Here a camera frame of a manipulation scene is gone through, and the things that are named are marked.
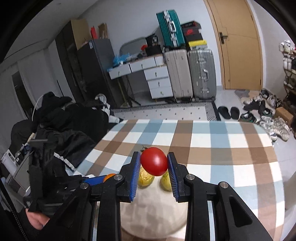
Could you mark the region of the person's left hand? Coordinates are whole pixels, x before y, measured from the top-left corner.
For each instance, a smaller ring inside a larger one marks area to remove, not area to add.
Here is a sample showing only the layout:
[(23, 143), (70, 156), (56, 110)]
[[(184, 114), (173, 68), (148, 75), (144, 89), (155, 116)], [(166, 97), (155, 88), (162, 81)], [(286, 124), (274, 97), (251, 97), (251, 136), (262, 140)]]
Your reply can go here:
[(42, 230), (43, 227), (47, 224), (50, 218), (39, 212), (30, 212), (26, 208), (26, 215), (30, 224), (37, 230)]

